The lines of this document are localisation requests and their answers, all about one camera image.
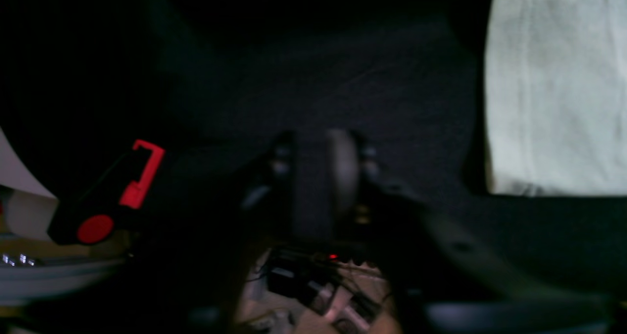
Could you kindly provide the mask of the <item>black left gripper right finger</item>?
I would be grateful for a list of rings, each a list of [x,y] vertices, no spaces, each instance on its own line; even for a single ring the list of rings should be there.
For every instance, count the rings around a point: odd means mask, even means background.
[[[356,132],[327,135],[332,252],[374,263],[395,300],[537,300],[539,282],[389,173]]]

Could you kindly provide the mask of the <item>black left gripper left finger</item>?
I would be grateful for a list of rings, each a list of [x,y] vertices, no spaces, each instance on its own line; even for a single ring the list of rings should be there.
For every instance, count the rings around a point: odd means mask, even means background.
[[[238,227],[249,243],[291,238],[297,153],[296,133],[284,131],[235,175]]]

